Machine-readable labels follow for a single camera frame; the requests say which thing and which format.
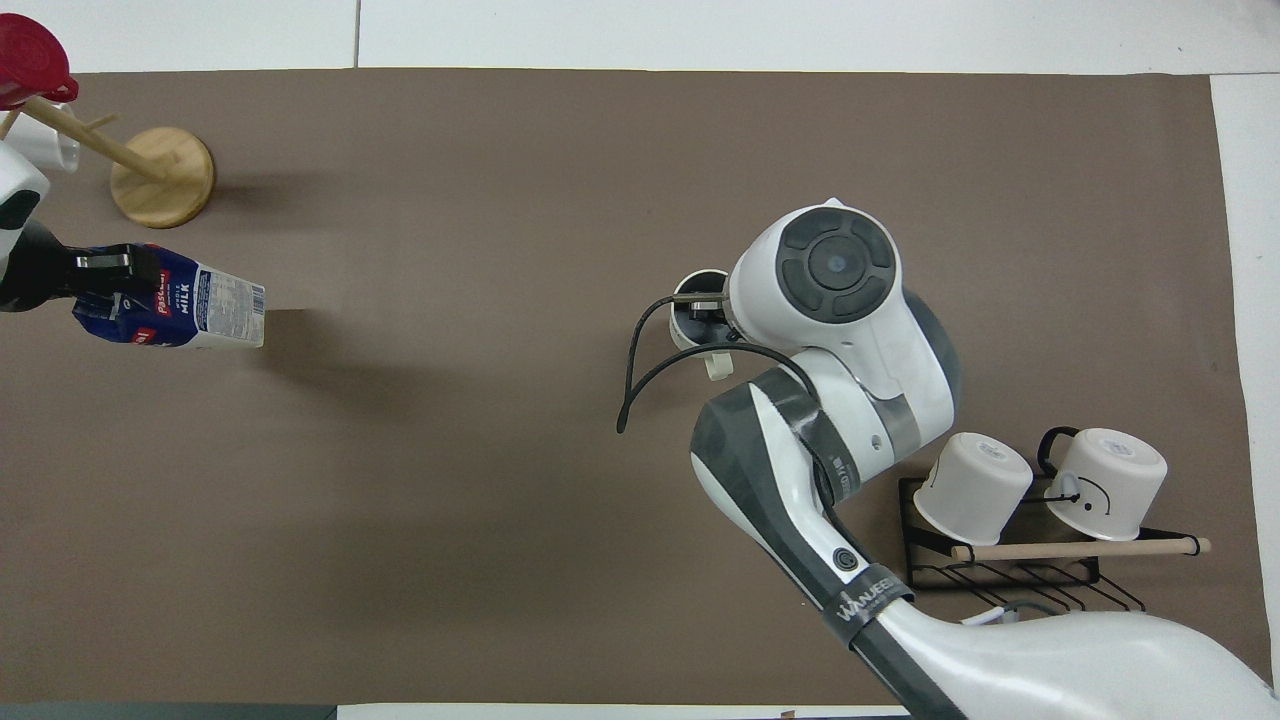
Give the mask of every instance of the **black wire rack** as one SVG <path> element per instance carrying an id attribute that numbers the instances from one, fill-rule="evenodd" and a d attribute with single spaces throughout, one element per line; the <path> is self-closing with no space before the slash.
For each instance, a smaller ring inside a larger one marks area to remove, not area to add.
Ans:
<path id="1" fill-rule="evenodd" d="M 1073 555 L 1034 560 L 991 560 L 978 559 L 980 551 L 968 543 L 952 539 L 934 530 L 915 510 L 913 496 L 924 478 L 901 478 L 899 480 L 899 514 L 902 523 L 902 551 L 906 559 L 906 583 L 919 591 L 964 591 L 993 607 L 1006 607 L 1020 598 L 1032 597 L 1042 605 L 1059 609 L 1062 612 L 1073 610 L 1147 610 L 1147 605 L 1114 579 L 1102 574 L 1098 555 L 1089 552 L 1091 546 L 1100 547 L 1082 533 L 1056 521 L 1037 502 L 1047 477 L 1038 477 L 1006 528 L 1021 530 L 1024 537 L 1043 539 L 1046 529 L 1053 533 L 1048 542 L 1069 542 L 1078 548 Z M 1199 555 L 1201 544 L 1194 536 L 1142 528 L 1137 539 L 1183 539 L 1194 541 L 1194 552 Z"/>

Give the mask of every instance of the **nutrition label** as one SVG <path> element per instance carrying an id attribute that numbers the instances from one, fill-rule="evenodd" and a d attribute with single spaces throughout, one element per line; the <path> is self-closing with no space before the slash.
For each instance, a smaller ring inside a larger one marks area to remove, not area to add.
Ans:
<path id="1" fill-rule="evenodd" d="M 260 284 L 218 270 L 200 270 L 196 327 L 204 332 L 262 342 L 266 295 Z"/>

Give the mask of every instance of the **mug handle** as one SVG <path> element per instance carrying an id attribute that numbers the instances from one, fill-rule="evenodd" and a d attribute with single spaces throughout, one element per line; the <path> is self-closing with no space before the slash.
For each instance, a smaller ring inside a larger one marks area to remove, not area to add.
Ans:
<path id="1" fill-rule="evenodd" d="M 79 96 L 79 83 L 73 77 L 68 77 L 58 90 L 45 94 L 45 99 L 54 102 L 70 102 L 77 96 Z"/>
<path id="2" fill-rule="evenodd" d="M 1041 446 L 1036 450 L 1036 464 L 1041 466 L 1041 473 L 1044 473 L 1050 478 L 1057 475 L 1057 468 L 1050 462 L 1048 454 L 1053 450 L 1053 441 L 1057 436 L 1075 437 L 1080 432 L 1080 428 L 1073 428 L 1070 425 L 1059 425 L 1056 428 L 1050 428 L 1041 438 Z"/>

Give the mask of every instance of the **round wooden base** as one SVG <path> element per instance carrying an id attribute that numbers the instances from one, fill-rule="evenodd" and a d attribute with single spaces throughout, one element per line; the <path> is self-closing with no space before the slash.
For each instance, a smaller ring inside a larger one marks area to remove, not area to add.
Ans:
<path id="1" fill-rule="evenodd" d="M 173 228 L 195 218 L 214 191 L 214 159 L 198 137 L 180 128 L 151 128 L 125 147 L 165 169 L 152 181 L 116 163 L 111 167 L 111 199 L 134 223 Z"/>

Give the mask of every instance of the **brown paper sheet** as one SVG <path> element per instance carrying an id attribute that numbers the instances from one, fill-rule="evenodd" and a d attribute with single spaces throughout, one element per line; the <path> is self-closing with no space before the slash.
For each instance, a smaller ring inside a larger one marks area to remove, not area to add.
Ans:
<path id="1" fill-rule="evenodd" d="M 892 702 L 694 479 L 727 386 L 677 366 L 613 433 L 640 310 L 829 196 L 890 228 L 950 331 L 957 430 L 1165 454 L 1148 524 L 1213 552 L 1105 571 L 1270 676 L 1206 78 L 255 72 L 81 97 L 122 140 L 202 137 L 215 195 L 147 231 L 91 156 L 37 217 L 274 310 L 247 352 L 113 346 L 65 301 L 0 318 L 0 700 Z M 842 515 L 901 569 L 893 477 Z"/>

